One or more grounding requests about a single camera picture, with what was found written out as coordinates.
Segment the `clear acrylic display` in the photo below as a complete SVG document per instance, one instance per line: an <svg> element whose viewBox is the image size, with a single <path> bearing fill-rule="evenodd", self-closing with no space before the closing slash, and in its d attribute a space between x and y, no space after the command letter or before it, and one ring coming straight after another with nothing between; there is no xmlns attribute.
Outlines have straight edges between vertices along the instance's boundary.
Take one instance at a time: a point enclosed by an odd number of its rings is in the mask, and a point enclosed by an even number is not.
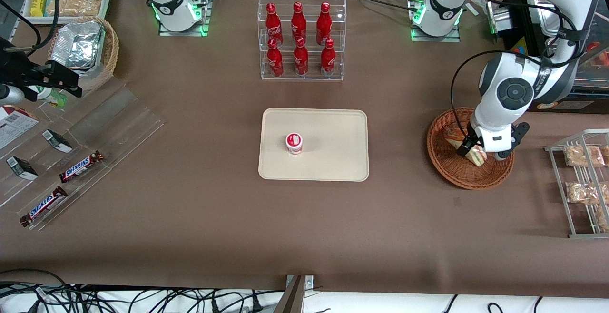
<svg viewBox="0 0 609 313"><path fill-rule="evenodd" d="M67 209L163 125L116 77L94 92L84 93L82 98L69 96L65 107L43 104L32 113L39 123L0 150L0 209L15 213L15 224L19 224L20 217L60 186L67 198L28 226L36 230ZM72 151L63 153L53 148L42 136L46 129L62 135ZM104 156L103 161L61 183L59 174L96 150ZM28 161L39 177L33 181L17 177L6 163L12 156Z"/></svg>
<svg viewBox="0 0 609 313"><path fill-rule="evenodd" d="M303 4L303 13L307 22L306 48L309 51L309 72L305 75L297 75L294 71L294 49L296 44L292 38L292 14L294 13L294 2ZM335 67L331 77L323 77L321 70L321 55L323 47L315 41L317 31L317 18L320 7L326 1L330 4L330 16L332 18L331 37L334 40L336 51ZM281 20L281 31L283 33L283 44L279 48L283 57L283 75L275 77L268 66L266 53L268 51L268 34L266 29L266 5L274 3L277 15ZM258 44L260 48L260 75L263 79L278 80L320 80L340 81L344 77L344 45L346 43L346 0L259 0L258 2Z"/></svg>

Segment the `green led light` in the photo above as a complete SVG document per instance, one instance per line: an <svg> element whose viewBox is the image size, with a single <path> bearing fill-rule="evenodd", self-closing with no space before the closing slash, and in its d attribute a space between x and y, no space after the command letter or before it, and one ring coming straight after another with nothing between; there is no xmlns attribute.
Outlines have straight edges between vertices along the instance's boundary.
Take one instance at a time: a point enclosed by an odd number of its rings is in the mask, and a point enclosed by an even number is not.
<svg viewBox="0 0 609 313"><path fill-rule="evenodd" d="M190 12L192 14L192 18L193 19L198 19L198 16L200 15L200 12L197 11L195 13L195 10L197 10L196 7L194 5L192 5L192 4L188 4L188 9L190 10Z"/></svg>
<svg viewBox="0 0 609 313"><path fill-rule="evenodd" d="M420 24L422 17L425 14L425 5L421 5L421 8L417 10L417 14L415 14L413 21L415 22L415 24Z"/></svg>
<svg viewBox="0 0 609 313"><path fill-rule="evenodd" d="M461 14L463 14L463 9L459 10L459 14L457 15L457 20L455 20L455 26L459 25L459 19L461 18Z"/></svg>
<svg viewBox="0 0 609 313"><path fill-rule="evenodd" d="M154 11L154 16L157 18L157 20L160 22L161 18L158 17L158 12L157 12L157 8L155 8L154 6L152 7L152 11Z"/></svg>

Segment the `wicker basket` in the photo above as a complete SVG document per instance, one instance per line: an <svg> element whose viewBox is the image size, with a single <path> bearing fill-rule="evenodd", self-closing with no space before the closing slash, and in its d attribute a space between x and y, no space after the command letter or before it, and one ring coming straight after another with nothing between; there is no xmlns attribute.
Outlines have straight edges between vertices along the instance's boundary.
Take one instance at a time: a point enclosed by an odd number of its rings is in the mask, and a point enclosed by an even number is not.
<svg viewBox="0 0 609 313"><path fill-rule="evenodd" d="M463 129L474 113L472 108L458 108L457 116ZM444 129L455 124L452 110L440 114L429 127L427 151L433 166L451 183L465 189L489 189L502 183L514 166L514 153L503 161L489 155L481 167L457 155L457 150L444 139Z"/></svg>
<svg viewBox="0 0 609 313"><path fill-rule="evenodd" d="M95 21L104 25L106 29L103 50L104 54L102 55L101 60L102 66L104 67L100 74L98 74L98 76L94 78L81 77L81 79L79 79L78 84L83 90L94 90L106 83L106 81L108 81L113 76L116 67L116 61L118 60L118 37L116 36L116 33L112 26L105 19L99 18L97 16L87 16L78 18L76 23L86 23L91 21ZM53 40L51 40L50 42L49 58L53 52L53 48L55 47L55 42L57 42L57 36L58 34L55 33Z"/></svg>

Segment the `brown tablecloth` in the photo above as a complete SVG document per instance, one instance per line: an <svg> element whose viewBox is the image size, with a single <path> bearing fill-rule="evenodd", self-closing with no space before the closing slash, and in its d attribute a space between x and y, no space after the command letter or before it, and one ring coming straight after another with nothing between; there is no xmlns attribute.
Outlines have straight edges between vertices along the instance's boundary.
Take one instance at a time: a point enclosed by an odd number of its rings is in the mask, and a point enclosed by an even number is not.
<svg viewBox="0 0 609 313"><path fill-rule="evenodd" d="M607 128L607 116L527 113L531 131L507 181L456 188L431 165L424 138L450 107L457 66L501 48L485 16L463 15L461 43L411 42L405 11L347 1L343 83L296 85L260 79L258 0L216 0L206 38L158 37L145 0L111 0L115 73L166 124L43 231L0 210L0 267L44 268L68 283L281 288L298 273L326 291L608 296L609 243L566 238L542 150ZM31 40L21 24L15 44ZM462 71L457 105L478 103L486 61ZM370 177L261 179L270 107L366 112Z"/></svg>

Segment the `white bottle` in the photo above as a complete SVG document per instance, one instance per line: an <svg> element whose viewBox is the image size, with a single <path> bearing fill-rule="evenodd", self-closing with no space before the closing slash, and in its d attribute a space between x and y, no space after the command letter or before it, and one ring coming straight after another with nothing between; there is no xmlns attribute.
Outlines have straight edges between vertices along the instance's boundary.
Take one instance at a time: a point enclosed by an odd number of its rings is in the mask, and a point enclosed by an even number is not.
<svg viewBox="0 0 609 313"><path fill-rule="evenodd" d="M52 107L63 107L68 100L65 94L57 92L54 88L43 86L28 86L31 90L37 92L38 100L49 103Z"/></svg>

